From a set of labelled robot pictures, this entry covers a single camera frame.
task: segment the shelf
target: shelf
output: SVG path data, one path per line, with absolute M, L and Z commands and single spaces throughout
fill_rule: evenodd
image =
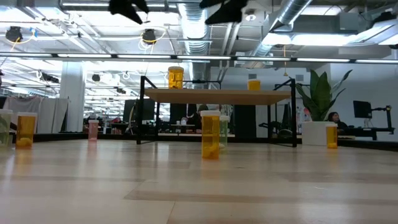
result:
M 222 105 L 272 105 L 290 98 L 290 91 L 145 89 L 159 103 L 209 103 Z

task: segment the leaf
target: leaf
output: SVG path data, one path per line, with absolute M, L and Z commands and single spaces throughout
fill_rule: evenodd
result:
M 310 94 L 311 94 L 311 97 L 313 97 L 314 91 L 317 88 L 319 76 L 318 76 L 317 72 L 314 70 L 311 70 L 310 73 L 311 73 Z
M 340 93 L 342 93 L 344 90 L 346 90 L 346 89 L 343 89 L 343 90 L 341 90 L 339 93 L 337 93 L 335 99 L 332 100 L 332 101 L 330 102 L 328 110 L 324 111 L 324 112 L 321 114 L 320 118 L 322 119 L 322 121 L 325 120 L 325 117 L 326 117 L 326 115 L 328 114 L 330 108 L 335 104 L 335 102 L 336 102 L 336 100 L 337 100 L 337 97 L 338 97 L 338 96 L 340 95 Z
M 312 101 L 310 97 L 305 94 L 301 85 L 296 84 L 296 89 L 303 98 L 304 107 L 306 107 L 311 112 L 312 119 L 314 121 L 319 121 L 320 111 L 318 106 Z
M 351 69 L 350 71 L 348 71 L 348 72 L 343 76 L 343 79 L 341 79 L 340 82 L 336 83 L 336 84 L 333 86 L 332 92 L 337 91 L 337 90 L 341 87 L 341 84 L 343 84 L 343 81 L 345 81 L 345 80 L 348 78 L 348 75 L 349 75 L 352 71 L 353 71 L 352 69 Z
M 323 73 L 319 77 L 317 87 L 312 97 L 313 102 L 318 106 L 320 114 L 323 114 L 325 110 L 329 110 L 330 105 L 330 85 L 328 83 L 328 77 L 326 73 Z
M 338 96 L 339 96 L 344 90 L 346 90 L 346 89 L 344 88 L 344 89 L 342 89 L 340 92 L 337 93 L 335 99 L 332 100 L 332 101 L 330 102 L 330 104 L 329 104 L 329 109 L 335 104 L 335 102 L 336 102 Z

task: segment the white planter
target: white planter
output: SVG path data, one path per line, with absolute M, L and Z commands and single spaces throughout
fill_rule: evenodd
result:
M 308 146 L 326 146 L 326 125 L 328 121 L 311 121 L 302 124 L 302 142 Z

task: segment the person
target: person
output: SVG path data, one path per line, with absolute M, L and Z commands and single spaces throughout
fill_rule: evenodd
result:
M 198 108 L 198 111 L 196 113 L 194 113 L 191 117 L 184 118 L 185 120 L 187 120 L 187 124 L 194 124 L 195 125 L 196 133 L 201 133 L 201 116 L 200 116 L 200 112 L 201 111 L 206 111 L 206 110 L 209 110 L 207 105 L 200 105 L 199 108 Z
M 348 125 L 342 121 L 340 121 L 340 117 L 337 112 L 331 112 L 328 115 L 328 121 L 334 122 L 337 124 L 337 129 L 345 129 L 348 128 Z

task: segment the black metal frame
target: black metal frame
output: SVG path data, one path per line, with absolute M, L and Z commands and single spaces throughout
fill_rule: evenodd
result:
M 139 102 L 138 102 L 138 110 L 137 110 L 137 144 L 142 144 L 142 118 L 144 116 L 144 95 L 145 95 L 145 82 L 149 83 L 151 87 L 157 88 L 147 77 L 141 76 L 141 83 L 140 83 L 140 94 L 139 94 Z M 274 88 L 274 91 L 278 90 L 282 86 L 289 85 L 291 89 L 291 98 L 292 98 L 292 114 L 296 114 L 296 81 L 294 78 L 291 78 L 284 82 L 283 84 L 280 84 Z M 159 120 L 159 109 L 160 109 L 160 103 L 157 102 L 157 109 L 156 109 L 156 127 L 155 127 L 155 141 L 159 138 L 159 126 L 160 126 L 160 120 Z M 267 111 L 268 111 L 268 123 L 271 123 L 271 106 L 267 106 Z M 292 147 L 297 147 L 297 125 L 296 125 L 296 120 L 292 120 Z M 268 125 L 268 139 L 269 142 L 272 140 L 272 128 L 270 125 Z
M 292 147 L 297 147 L 297 121 L 296 121 L 296 79 L 291 78 L 282 84 L 276 84 L 274 91 L 282 88 L 283 86 L 290 86 L 290 94 L 292 100 Z M 277 118 L 277 103 L 275 104 L 275 118 Z M 268 140 L 272 143 L 272 130 L 274 129 L 271 124 L 271 105 L 267 106 L 267 120 L 268 120 Z
M 157 88 L 147 77 L 141 76 L 140 90 L 139 90 L 139 101 L 138 101 L 138 109 L 137 109 L 137 144 L 141 144 L 142 139 L 142 118 L 144 117 L 144 95 L 145 95 L 145 82 L 151 85 L 153 88 Z M 160 111 L 160 103 L 156 103 L 156 124 L 155 124 L 155 140 L 157 140 L 159 136 L 159 111 Z

